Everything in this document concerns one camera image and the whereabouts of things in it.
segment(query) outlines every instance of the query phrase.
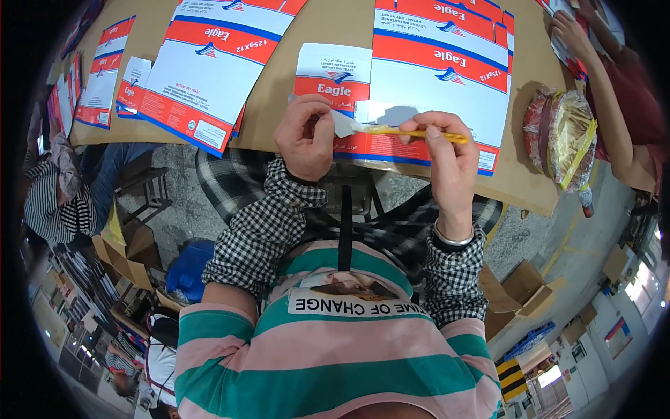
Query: black and white checkered sleeve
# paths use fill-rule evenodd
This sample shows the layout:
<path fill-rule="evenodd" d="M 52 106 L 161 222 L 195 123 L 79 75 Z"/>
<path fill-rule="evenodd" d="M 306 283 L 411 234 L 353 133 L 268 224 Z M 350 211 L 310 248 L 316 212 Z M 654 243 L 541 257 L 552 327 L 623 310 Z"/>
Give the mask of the black and white checkered sleeve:
<path fill-rule="evenodd" d="M 446 253 L 435 246 L 435 231 L 427 238 L 428 257 L 424 270 L 428 273 L 424 309 L 435 325 L 445 325 L 462 318 L 484 321 L 488 300 L 479 287 L 478 275 L 484 265 L 486 235 L 473 225 L 474 238 L 461 251 Z"/>
<path fill-rule="evenodd" d="M 266 197 L 238 211 L 218 237 L 202 274 L 205 284 L 235 285 L 260 299 L 305 232 L 303 211 L 327 201 L 325 190 L 289 179 L 282 158 L 269 163 L 264 188 Z"/>

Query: silver bracelet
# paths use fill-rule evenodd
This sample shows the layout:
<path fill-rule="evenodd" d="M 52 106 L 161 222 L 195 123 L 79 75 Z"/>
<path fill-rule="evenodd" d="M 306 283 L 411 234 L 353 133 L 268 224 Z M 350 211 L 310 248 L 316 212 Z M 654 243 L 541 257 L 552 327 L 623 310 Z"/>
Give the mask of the silver bracelet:
<path fill-rule="evenodd" d="M 449 246 L 454 246 L 454 247 L 465 246 L 466 244 L 471 242 L 472 239 L 474 238 L 474 227 L 472 228 L 472 231 L 470 232 L 470 236 L 467 239 L 461 240 L 461 241 L 453 241 L 453 240 L 449 240 L 446 237 L 444 237 L 442 235 L 442 233 L 440 233 L 440 230 L 438 230 L 438 220 L 435 220 L 435 223 L 433 224 L 433 229 L 435 230 L 435 235 L 438 236 L 438 239 L 440 239 L 442 241 L 442 243 L 445 243 Z"/>

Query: yellow and black hazard stripe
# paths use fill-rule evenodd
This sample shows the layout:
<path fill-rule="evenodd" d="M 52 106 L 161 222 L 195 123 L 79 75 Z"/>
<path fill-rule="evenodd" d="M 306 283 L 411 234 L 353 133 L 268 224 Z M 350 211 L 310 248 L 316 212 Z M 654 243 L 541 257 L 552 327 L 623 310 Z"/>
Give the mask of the yellow and black hazard stripe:
<path fill-rule="evenodd" d="M 502 398 L 505 403 L 528 390 L 526 379 L 523 377 L 523 372 L 521 372 L 521 367 L 519 367 L 516 359 L 507 362 L 500 359 L 496 362 L 496 371 L 500 379 Z"/>

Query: cardboard table surface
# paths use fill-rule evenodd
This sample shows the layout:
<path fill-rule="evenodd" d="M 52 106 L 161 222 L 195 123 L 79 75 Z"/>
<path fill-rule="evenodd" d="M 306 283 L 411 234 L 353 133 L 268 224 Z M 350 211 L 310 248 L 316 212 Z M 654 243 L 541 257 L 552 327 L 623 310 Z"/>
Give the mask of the cardboard table surface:
<path fill-rule="evenodd" d="M 111 0 L 88 29 L 77 50 L 83 51 L 84 86 L 88 81 L 93 54 L 102 31 L 136 15 L 123 52 L 121 71 L 131 56 L 155 60 L 170 17 L 178 0 Z M 557 186 L 530 163 L 523 143 L 523 116 L 535 90 L 542 84 L 565 89 L 574 80 L 563 69 L 549 45 L 545 26 L 548 16 L 534 0 L 497 0 L 502 10 L 515 16 L 515 53 L 512 92 L 507 124 L 502 137 L 498 164 L 493 177 L 478 176 L 475 193 L 551 216 L 559 197 Z M 274 51 L 251 91 L 240 137 L 231 147 L 276 152 L 272 133 L 277 127 L 293 92 L 298 52 L 304 42 L 321 42 L 371 48 L 374 0 L 309 0 Z M 71 53 L 57 62 L 53 77 L 68 69 Z M 115 92 L 121 76 L 117 77 Z M 120 119 L 112 111 L 111 128 L 100 129 L 75 122 L 73 145 L 114 142 L 183 143 L 181 139 L 145 121 Z M 389 164 L 398 173 L 430 177 L 429 168 Z"/>

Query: pink and green striped shirt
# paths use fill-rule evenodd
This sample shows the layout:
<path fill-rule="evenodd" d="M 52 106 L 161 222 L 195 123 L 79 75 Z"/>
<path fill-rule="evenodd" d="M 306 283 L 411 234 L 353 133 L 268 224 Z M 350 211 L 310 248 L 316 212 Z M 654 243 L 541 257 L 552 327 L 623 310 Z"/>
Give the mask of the pink and green striped shirt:
<path fill-rule="evenodd" d="M 351 271 L 338 272 L 337 246 L 291 252 L 256 324 L 222 304 L 181 311 L 181 417 L 339 418 L 380 402 L 436 418 L 496 417 L 500 382 L 484 323 L 438 330 L 391 260 L 354 243 Z"/>

